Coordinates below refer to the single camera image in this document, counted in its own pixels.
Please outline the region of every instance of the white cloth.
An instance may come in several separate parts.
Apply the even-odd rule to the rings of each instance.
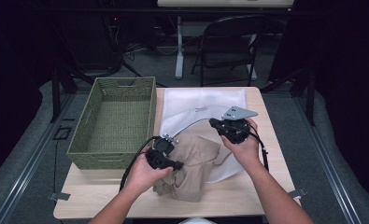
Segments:
[[[163,98],[160,135],[176,136],[199,120],[221,119],[221,116],[233,105],[247,108],[245,90],[166,89]],[[216,131],[213,137],[210,137],[209,132],[209,129],[205,129],[204,132],[200,130],[198,135],[223,145]],[[226,147],[220,151],[216,161],[223,161],[223,163],[212,169],[206,183],[217,183],[243,170]]]

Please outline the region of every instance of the beige cloth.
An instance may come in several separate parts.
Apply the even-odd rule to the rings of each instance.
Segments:
[[[153,187],[159,195],[172,193],[182,201],[199,202],[203,186],[218,157],[221,144],[207,140],[189,132],[175,137],[178,144],[169,156],[172,161],[182,161],[184,166],[169,176],[158,180]]]

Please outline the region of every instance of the basket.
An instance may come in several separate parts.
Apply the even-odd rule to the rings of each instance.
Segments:
[[[154,77],[99,77],[67,156],[79,169],[125,169],[153,135]]]

